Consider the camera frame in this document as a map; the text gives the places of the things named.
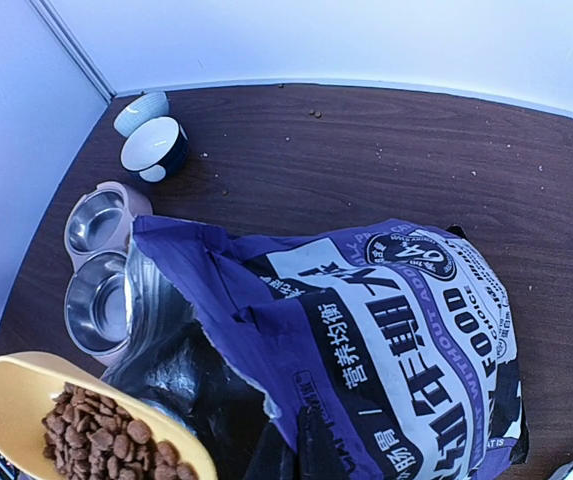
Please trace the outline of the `purple puppy food bag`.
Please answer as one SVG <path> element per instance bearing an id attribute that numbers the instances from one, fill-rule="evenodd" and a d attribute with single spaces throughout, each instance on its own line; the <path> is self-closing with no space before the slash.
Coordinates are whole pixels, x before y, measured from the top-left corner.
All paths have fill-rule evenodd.
<path id="1" fill-rule="evenodd" d="M 272 427 L 329 431 L 351 479 L 494 479 L 529 432 L 507 291 L 463 230 L 390 219 L 304 237 L 140 216 L 130 340 L 113 387 L 178 421 L 241 478 Z"/>

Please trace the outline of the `black white ceramic bowl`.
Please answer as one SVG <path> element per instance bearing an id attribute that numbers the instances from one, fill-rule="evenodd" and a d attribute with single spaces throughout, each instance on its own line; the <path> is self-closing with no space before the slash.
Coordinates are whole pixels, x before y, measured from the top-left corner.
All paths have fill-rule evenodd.
<path id="1" fill-rule="evenodd" d="M 174 118 L 163 116 L 142 124 L 126 139 L 120 163 L 131 175 L 158 183 L 183 167 L 188 151 L 183 126 Z"/>

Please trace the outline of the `brown kibble pet food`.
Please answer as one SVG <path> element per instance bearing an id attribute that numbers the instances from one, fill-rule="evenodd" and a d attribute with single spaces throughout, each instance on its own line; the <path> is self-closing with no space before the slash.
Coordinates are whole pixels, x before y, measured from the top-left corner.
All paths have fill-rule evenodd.
<path id="1" fill-rule="evenodd" d="M 41 419 L 43 456 L 68 479 L 196 479 L 175 446 L 115 400 L 67 383 Z"/>

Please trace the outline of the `small grey ceramic bowl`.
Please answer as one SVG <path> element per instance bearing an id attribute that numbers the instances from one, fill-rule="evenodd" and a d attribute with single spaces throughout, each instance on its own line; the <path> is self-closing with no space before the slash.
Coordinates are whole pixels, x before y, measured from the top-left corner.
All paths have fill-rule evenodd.
<path id="1" fill-rule="evenodd" d="M 146 93 L 122 109 L 113 122 L 115 131 L 128 138 L 144 123 L 170 112 L 169 100 L 165 92 Z"/>

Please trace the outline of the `pink double pet feeder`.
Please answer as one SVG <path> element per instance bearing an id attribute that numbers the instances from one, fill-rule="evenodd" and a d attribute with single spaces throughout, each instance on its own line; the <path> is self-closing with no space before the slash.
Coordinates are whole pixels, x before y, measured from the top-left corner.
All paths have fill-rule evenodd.
<path id="1" fill-rule="evenodd" d="M 64 229 L 73 266 L 64 300 L 64 321 L 73 343 L 108 367 L 126 348 L 125 265 L 131 224 L 153 213 L 150 200 L 135 189 L 106 181 L 80 197 Z"/>

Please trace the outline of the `aluminium left corner post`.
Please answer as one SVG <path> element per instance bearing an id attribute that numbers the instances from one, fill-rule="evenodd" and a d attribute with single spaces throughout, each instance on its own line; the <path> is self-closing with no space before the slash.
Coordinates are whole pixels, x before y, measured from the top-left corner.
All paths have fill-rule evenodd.
<path id="1" fill-rule="evenodd" d="M 110 104 L 116 96 L 116 91 L 96 63 L 91 59 L 63 17 L 55 9 L 52 2 L 48 0 L 28 0 L 27 3 L 54 36 L 75 66 L 88 80 L 93 89 L 106 104 Z"/>

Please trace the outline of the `yellow plastic food scoop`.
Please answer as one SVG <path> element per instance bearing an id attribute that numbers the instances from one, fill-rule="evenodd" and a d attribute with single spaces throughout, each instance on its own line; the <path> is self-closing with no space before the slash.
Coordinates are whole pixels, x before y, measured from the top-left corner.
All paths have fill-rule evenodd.
<path id="1" fill-rule="evenodd" d="M 61 479 L 45 458 L 41 419 L 53 408 L 53 399 L 70 383 L 115 400 L 134 418 L 144 421 L 156 441 L 167 440 L 190 463 L 200 479 L 218 477 L 204 445 L 177 421 L 121 392 L 66 359 L 46 352 L 0 356 L 0 453 L 35 479 Z"/>

